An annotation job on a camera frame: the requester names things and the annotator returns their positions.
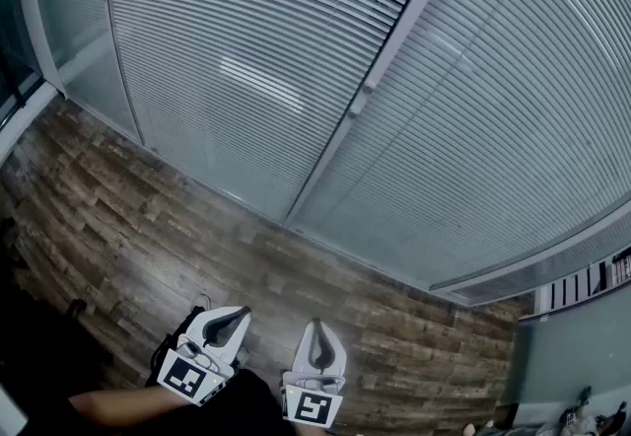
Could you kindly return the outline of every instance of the wooden floor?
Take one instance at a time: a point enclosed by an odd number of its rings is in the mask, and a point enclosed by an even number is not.
[[[144,383],[154,348],[200,292],[250,305],[248,366],[270,385],[318,316],[348,351],[340,434],[458,434],[490,418],[522,302],[459,309],[266,223],[55,100],[1,170],[32,273],[21,283],[114,356],[105,385]]]

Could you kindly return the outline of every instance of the black pants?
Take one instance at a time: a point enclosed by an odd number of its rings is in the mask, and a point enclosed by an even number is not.
[[[173,335],[168,335],[152,358],[152,373],[147,387],[157,385],[160,367],[169,348],[175,349],[177,338],[192,320],[203,311],[196,307]],[[143,424],[132,434],[203,434],[257,433],[295,436],[292,425],[283,420],[281,407],[265,382],[250,370],[242,369],[226,388],[203,406],[185,406]]]

